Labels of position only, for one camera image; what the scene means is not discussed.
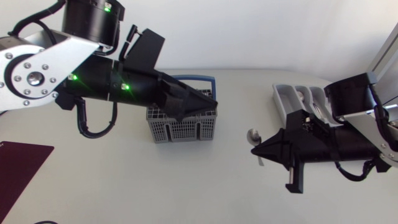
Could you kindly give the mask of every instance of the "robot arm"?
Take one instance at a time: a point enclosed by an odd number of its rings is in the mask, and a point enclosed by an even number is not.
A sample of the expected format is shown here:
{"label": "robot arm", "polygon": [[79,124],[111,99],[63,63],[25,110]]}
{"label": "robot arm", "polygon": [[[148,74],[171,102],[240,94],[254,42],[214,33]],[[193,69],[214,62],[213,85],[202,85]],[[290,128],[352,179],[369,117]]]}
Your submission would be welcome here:
{"label": "robot arm", "polygon": [[[325,88],[331,108],[340,126],[330,127],[304,110],[287,115],[286,128],[261,143],[253,130],[248,139],[252,153],[278,162],[290,171],[286,185],[292,193],[303,193],[303,168],[308,162],[336,162],[339,171],[352,181],[362,181],[373,167],[387,172],[398,167],[395,120],[398,106],[383,108],[373,89],[376,78],[365,73],[333,83]],[[339,161],[367,160],[363,174],[345,171]]]}
{"label": "robot arm", "polygon": [[[40,20],[64,4],[62,32],[49,30]],[[54,100],[64,110],[77,105],[84,132],[88,128],[83,97],[114,102],[110,129],[117,117],[116,103],[157,106],[177,121],[217,107],[216,101],[154,69],[165,39],[151,30],[141,34],[133,26],[119,60],[103,57],[116,51],[123,17],[124,8],[116,0],[58,0],[18,23],[9,37],[0,38],[0,111]],[[44,31],[18,37],[30,23]],[[126,53],[135,34],[140,36]]]}

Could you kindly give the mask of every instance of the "gray cutlery tray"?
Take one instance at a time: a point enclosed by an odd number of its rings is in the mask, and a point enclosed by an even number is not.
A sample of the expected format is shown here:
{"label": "gray cutlery tray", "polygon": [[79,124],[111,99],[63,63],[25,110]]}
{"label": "gray cutlery tray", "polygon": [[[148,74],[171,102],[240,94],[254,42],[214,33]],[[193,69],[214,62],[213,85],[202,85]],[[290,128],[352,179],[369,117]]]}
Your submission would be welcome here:
{"label": "gray cutlery tray", "polygon": [[[286,127],[286,115],[298,110],[313,113],[331,126],[339,125],[331,115],[330,104],[323,88],[288,84],[273,84],[273,87],[274,101],[284,127]],[[303,101],[300,100],[298,91],[303,93]]]}

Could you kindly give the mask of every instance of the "gray plastic basket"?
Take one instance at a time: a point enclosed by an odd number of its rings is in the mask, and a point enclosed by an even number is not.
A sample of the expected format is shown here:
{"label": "gray plastic basket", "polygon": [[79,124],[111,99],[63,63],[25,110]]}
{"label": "gray plastic basket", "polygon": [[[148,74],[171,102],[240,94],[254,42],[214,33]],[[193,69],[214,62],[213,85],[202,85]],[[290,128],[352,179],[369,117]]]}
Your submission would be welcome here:
{"label": "gray plastic basket", "polygon": [[[216,99],[215,79],[203,75],[176,75],[178,80],[199,80],[211,82],[212,90],[199,90],[204,95]],[[156,107],[147,109],[147,121],[155,143],[209,141],[214,138],[217,109],[196,114],[177,122]]]}

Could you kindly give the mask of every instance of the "metal spoon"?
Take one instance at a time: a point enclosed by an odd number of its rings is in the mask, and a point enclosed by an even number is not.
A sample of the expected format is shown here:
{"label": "metal spoon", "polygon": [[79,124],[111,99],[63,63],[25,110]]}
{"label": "metal spoon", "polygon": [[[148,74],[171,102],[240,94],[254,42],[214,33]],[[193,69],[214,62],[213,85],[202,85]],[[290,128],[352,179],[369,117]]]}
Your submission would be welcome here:
{"label": "metal spoon", "polygon": [[[252,146],[258,146],[261,143],[261,136],[259,134],[259,132],[255,129],[250,129],[248,131],[248,142],[252,145]],[[262,162],[261,157],[258,157],[259,159],[259,165],[260,166],[264,166],[264,163]]]}

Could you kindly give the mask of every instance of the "white wall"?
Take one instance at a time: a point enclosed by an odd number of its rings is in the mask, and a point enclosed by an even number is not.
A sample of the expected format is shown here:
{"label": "white wall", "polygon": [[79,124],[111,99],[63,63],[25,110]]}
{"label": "white wall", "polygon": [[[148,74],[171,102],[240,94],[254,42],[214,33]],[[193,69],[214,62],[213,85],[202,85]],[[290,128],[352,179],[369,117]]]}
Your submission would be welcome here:
{"label": "white wall", "polygon": [[[0,34],[53,2],[3,0]],[[331,81],[365,72],[398,22],[395,0],[120,2],[122,37],[134,23],[166,38],[158,68],[274,68]],[[62,12],[45,21],[60,29]]]}

